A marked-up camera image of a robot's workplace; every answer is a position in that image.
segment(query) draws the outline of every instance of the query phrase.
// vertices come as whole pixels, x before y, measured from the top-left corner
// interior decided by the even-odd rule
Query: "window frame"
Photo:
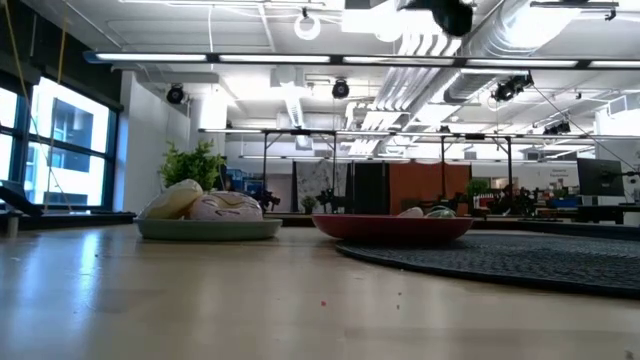
[[[51,79],[49,76],[42,76],[43,78]],[[15,88],[13,82],[9,82],[6,84],[3,80],[4,77],[0,77],[0,87],[6,89],[8,91],[15,93]],[[33,99],[33,89],[34,84],[27,83],[25,84],[27,87],[27,92],[30,99]],[[117,129],[118,123],[120,121],[120,109],[115,109],[112,106],[109,106],[99,99],[95,97],[80,92],[72,86],[66,85],[64,82],[61,83],[61,86],[66,87],[68,90],[76,92],[77,94],[84,96],[92,101],[97,102],[100,105],[105,106],[109,110],[108,117],[108,126],[107,126],[107,145],[105,152],[95,151],[89,148],[85,148],[79,145],[74,145],[71,143],[66,143],[63,141],[59,141],[53,139],[53,147],[59,148],[67,151],[72,151],[75,153],[95,156],[104,159],[104,169],[103,169],[103,181],[102,181],[102,205],[71,205],[71,208],[74,211],[86,211],[86,210],[103,210],[103,211],[112,211],[113,210],[113,192],[114,192],[114,181],[115,181],[115,165],[116,165],[116,146],[117,146]],[[48,136],[37,136],[36,134],[31,134],[29,131],[31,129],[31,113],[27,106],[27,101],[24,98],[24,95],[20,92],[18,94],[18,101],[16,104],[16,118],[14,122],[14,127],[5,127],[0,126],[0,133],[9,135],[13,138],[13,146],[11,151],[11,164],[9,167],[9,178],[10,181],[15,181],[20,183],[23,187],[25,184],[25,175],[27,169],[27,156],[29,152],[29,142],[32,143],[42,143],[44,145],[51,145],[52,139]],[[35,204],[40,208],[44,208],[44,204]],[[49,209],[52,210],[68,210],[67,205],[59,205],[59,204],[50,204],[48,205]]]

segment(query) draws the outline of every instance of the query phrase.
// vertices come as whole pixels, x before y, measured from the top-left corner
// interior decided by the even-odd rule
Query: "table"
[[[638,205],[579,205],[578,222],[599,223],[600,221],[615,221],[616,224],[624,224],[624,213],[640,212]]]

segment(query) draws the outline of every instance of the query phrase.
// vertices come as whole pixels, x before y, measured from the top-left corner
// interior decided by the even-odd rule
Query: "ceiling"
[[[102,51],[207,52],[212,45],[213,52],[397,54],[401,47],[400,40],[389,43],[378,40],[373,34],[345,33],[339,24],[329,21],[321,22],[321,32],[316,39],[302,40],[293,31],[293,16],[298,13],[295,9],[267,8],[264,10],[266,22],[263,22],[260,11],[255,8],[210,10],[209,7],[170,7],[118,0],[23,1],[55,23],[61,24],[66,17],[71,34]],[[327,10],[322,14],[336,22],[344,9],[343,1],[327,2]],[[498,0],[477,0],[476,3],[474,24],[478,25]],[[613,21],[604,21],[605,14],[583,11],[534,56],[640,56],[640,36],[630,35],[640,33],[640,6],[620,8],[618,18]],[[309,78],[317,80],[313,81],[313,90],[301,99],[304,112],[340,115],[344,115],[348,101],[332,99],[330,91],[336,78],[347,78],[352,97],[374,98],[389,71],[364,67],[302,68],[307,82]],[[211,74],[212,71],[219,74],[236,99],[237,106],[230,108],[229,118],[234,120],[234,124],[242,124],[244,119],[273,118],[279,112],[286,112],[285,101],[277,94],[270,95],[271,69],[271,66],[148,65],[144,70],[167,76],[187,72]],[[452,125],[458,130],[453,130],[465,131],[473,127],[473,131],[493,131],[494,125],[499,123],[502,124],[501,130],[508,128],[512,132],[551,116],[557,112],[555,108],[570,109],[572,119],[590,130],[596,107],[604,105],[608,99],[619,97],[624,91],[640,89],[640,72],[534,71],[532,76],[536,86],[555,107],[538,92],[528,90],[495,111],[495,104],[488,99],[489,91],[485,91],[455,113],[460,121]],[[158,89],[168,86],[162,78],[152,78]],[[194,92],[206,91],[207,86],[194,84],[192,89]],[[582,93],[579,100],[576,99],[578,92]]]

